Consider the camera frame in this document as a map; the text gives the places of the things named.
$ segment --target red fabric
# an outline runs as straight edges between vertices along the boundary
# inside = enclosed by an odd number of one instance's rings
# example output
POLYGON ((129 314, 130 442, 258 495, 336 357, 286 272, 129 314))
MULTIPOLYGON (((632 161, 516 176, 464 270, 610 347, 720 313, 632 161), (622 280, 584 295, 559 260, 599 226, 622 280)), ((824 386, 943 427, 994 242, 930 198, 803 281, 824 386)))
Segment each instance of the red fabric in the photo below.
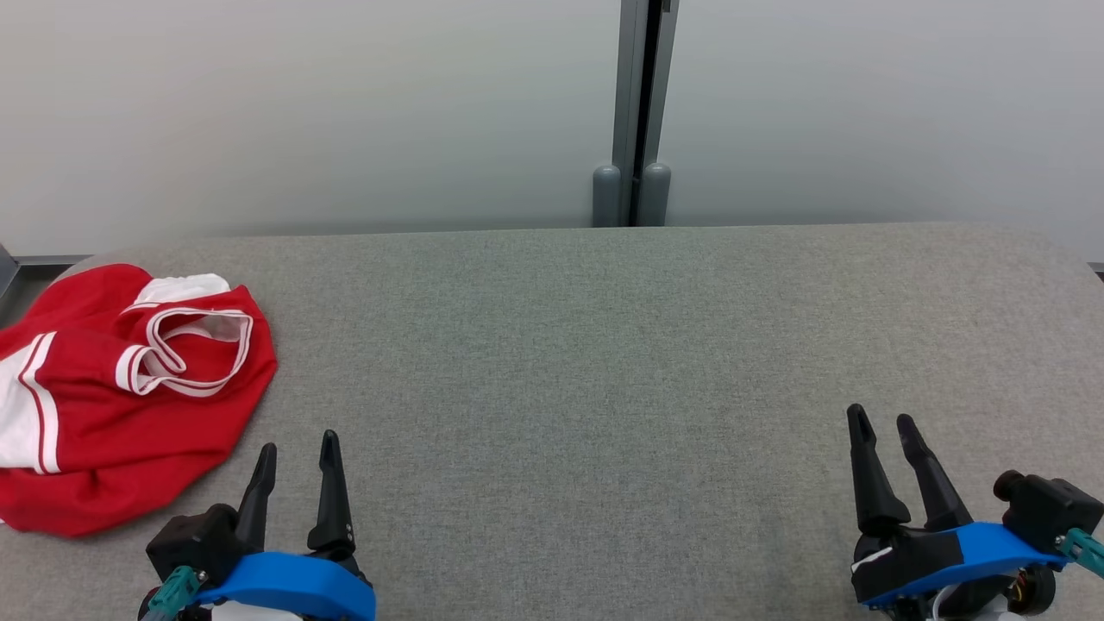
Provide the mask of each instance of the red fabric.
MULTIPOLYGON (((60 473, 0 467, 0 519, 12 528, 76 537, 118 526, 171 503, 224 462, 237 443, 276 372, 268 323, 244 286, 197 299, 131 307, 150 281, 132 265, 108 265, 63 278, 43 293, 22 322, 0 331, 0 359, 20 355, 39 335, 54 333, 52 341, 42 341, 49 349, 33 380, 49 391, 56 407, 60 473), (216 315, 238 310, 248 318, 241 323, 250 325, 250 334, 244 344, 194 334, 172 336, 171 350, 187 364, 173 377, 225 378, 240 345, 247 345, 240 368, 206 396, 181 393, 168 380, 147 394, 120 388, 119 368, 159 375, 150 362, 170 355, 150 343, 151 323, 179 308, 216 315), (128 364, 126 354, 138 349, 135 346, 153 349, 144 349, 145 358, 128 364)), ((156 331, 164 335, 199 319, 203 315, 168 316, 156 331)), ((214 320, 231 319, 217 315, 214 320)), ((33 392, 28 378, 17 379, 17 389, 33 392)), ((9 381, 12 378, 0 377, 0 382, 9 381)), ((43 417, 49 414, 38 397, 35 404, 45 436, 43 417)), ((39 442, 38 467, 45 470, 41 452, 46 441, 39 442)))

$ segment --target blue plastic part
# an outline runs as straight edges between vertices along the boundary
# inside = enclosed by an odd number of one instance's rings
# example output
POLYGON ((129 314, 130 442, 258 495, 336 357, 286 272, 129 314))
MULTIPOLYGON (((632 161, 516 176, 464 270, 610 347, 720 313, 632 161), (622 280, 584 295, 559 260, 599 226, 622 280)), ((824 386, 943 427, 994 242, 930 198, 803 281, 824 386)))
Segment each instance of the blue plastic part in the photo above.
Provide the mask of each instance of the blue plastic part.
POLYGON ((221 587, 201 591, 197 601, 213 603, 222 598, 318 619, 375 621, 371 587, 331 560, 307 556, 244 556, 221 587))
POLYGON ((144 619, 158 619, 158 615, 172 619, 185 606, 192 603, 198 590, 200 581, 195 577, 195 570, 187 566, 173 569, 161 588, 150 598, 149 610, 144 619))
POLYGON ((1104 546, 1080 528, 1071 528, 1058 549, 1072 561, 1104 578, 1104 546))
POLYGON ((870 608, 884 608, 892 603, 898 596, 921 596, 949 585, 959 585, 989 576, 1012 575, 1020 568, 1031 565, 1065 567, 1070 562, 1070 559, 1063 556, 1040 552, 1012 535, 1012 531, 1001 524, 975 522, 947 530, 947 533, 954 533, 958 537, 958 546, 963 551, 960 565, 941 569, 920 580, 909 582, 900 589, 864 601, 862 604, 870 608))

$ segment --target blue bracket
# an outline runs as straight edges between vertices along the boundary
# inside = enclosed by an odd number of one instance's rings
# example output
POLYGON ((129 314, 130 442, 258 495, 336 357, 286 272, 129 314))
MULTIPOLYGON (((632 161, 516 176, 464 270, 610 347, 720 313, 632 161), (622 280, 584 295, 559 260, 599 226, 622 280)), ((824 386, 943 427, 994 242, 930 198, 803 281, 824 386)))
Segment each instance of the blue bracket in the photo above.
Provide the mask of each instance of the blue bracket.
POLYGON ((195 601, 223 598, 319 619, 375 621, 371 587, 331 560, 307 556, 244 556, 221 587, 200 591, 195 601))
POLYGON ((945 567, 934 573, 907 585, 882 593, 877 598, 862 602, 869 608, 885 608, 899 596, 916 597, 937 591, 951 585, 960 585, 989 576, 1013 575, 1022 567, 1032 565, 1051 565, 1065 567, 1069 558, 1040 552, 1012 535, 1012 531, 1001 524, 975 522, 959 526, 947 533, 958 537, 963 561, 945 567))

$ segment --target gray fabric surface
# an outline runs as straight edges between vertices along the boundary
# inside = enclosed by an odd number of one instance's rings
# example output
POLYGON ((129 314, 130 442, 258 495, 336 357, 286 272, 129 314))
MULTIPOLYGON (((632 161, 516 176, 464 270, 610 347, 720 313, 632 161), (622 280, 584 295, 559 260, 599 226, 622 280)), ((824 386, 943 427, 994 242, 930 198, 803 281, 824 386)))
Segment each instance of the gray fabric surface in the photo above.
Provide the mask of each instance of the gray fabric surface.
MULTIPOLYGON (((968 224, 202 240, 98 256, 250 286, 280 369, 235 455, 79 541, 0 531, 6 619, 132 619, 174 514, 236 504, 279 445, 270 548, 314 524, 341 435, 361 567, 391 619, 877 619, 845 408, 912 413, 975 518, 1006 469, 1104 496, 1104 286, 968 224)), ((1061 576, 1051 620, 1104 583, 1061 576)))

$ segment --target red and white shirt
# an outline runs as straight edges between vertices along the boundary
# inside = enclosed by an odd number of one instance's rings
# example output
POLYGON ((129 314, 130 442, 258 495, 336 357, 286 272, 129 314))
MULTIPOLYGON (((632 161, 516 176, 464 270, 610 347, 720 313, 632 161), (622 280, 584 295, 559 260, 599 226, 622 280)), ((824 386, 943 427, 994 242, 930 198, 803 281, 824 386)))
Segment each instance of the red and white shirt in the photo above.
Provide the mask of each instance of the red and white shirt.
POLYGON ((160 508, 230 455, 276 372, 248 290, 107 265, 0 331, 0 520, 79 536, 160 508))

